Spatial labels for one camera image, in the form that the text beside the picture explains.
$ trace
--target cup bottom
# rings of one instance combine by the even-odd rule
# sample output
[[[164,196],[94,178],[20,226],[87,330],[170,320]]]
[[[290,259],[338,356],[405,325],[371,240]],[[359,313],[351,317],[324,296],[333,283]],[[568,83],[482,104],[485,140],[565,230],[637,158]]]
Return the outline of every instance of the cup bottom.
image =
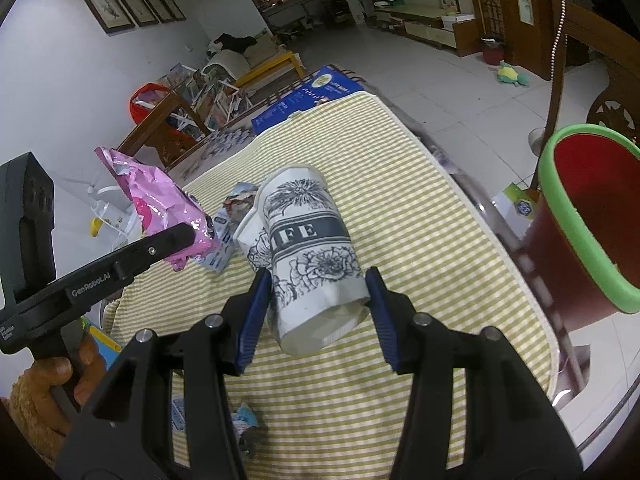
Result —
[[[280,340],[285,354],[301,356],[320,351],[355,328],[369,315],[362,300],[332,306],[295,327]]]

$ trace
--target green and yellow plush toy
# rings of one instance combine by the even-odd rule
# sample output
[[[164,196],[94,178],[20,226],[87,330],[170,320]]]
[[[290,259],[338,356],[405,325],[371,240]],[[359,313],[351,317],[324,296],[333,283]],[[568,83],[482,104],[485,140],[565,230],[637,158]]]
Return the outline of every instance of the green and yellow plush toy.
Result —
[[[513,66],[504,61],[500,62],[498,70],[498,81],[503,83],[511,83],[513,85],[529,86],[529,76],[526,74],[518,74]]]

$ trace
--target checkered tablecloth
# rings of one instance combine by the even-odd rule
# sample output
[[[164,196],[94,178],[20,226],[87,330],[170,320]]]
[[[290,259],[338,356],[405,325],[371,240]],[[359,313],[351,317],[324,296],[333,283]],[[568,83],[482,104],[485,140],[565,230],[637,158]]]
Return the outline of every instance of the checkered tablecloth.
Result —
[[[536,300],[462,190],[377,97],[357,92],[295,115],[186,190],[213,214],[236,182],[259,184],[287,164],[324,174],[363,269],[378,266],[391,290],[450,328],[500,327],[553,391],[558,345]],[[123,344],[141,328],[186,330],[248,290],[253,276],[240,254],[222,275],[194,263],[174,273],[161,262],[126,288],[104,325]],[[249,478],[387,478],[411,377],[395,376],[384,362],[370,318],[305,358],[283,354],[265,328],[246,374],[226,385],[231,405],[244,400],[268,429],[246,463]],[[450,465],[463,455],[462,373],[453,403]],[[183,434],[175,448],[185,460]]]

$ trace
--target metal screw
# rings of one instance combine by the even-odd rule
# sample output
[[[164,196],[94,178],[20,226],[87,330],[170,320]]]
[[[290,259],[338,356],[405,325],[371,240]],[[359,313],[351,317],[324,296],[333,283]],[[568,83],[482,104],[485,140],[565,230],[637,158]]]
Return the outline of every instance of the metal screw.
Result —
[[[426,312],[418,312],[414,315],[414,323],[417,326],[429,326],[433,317]]]
[[[154,336],[153,330],[149,328],[143,328],[136,333],[136,341],[139,343],[146,343]]]
[[[211,316],[207,316],[207,319],[204,320],[204,324],[209,328],[215,328],[222,325],[224,319],[220,314],[211,314]]]
[[[500,336],[502,335],[495,326],[488,326],[487,328],[482,330],[482,332],[484,332],[484,337],[490,339],[491,341],[498,341],[498,339],[500,339]]]

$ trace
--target crumpled wrapper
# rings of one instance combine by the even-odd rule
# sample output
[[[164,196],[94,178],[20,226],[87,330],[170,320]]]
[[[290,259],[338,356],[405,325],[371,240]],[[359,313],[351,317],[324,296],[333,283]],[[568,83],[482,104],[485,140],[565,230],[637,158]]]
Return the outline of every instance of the crumpled wrapper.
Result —
[[[96,148],[95,153],[134,203],[147,235],[181,222],[196,231],[193,245],[164,259],[174,270],[182,270],[189,258],[204,257],[220,248],[211,218],[194,197],[183,192],[162,170],[140,164],[117,150]]]

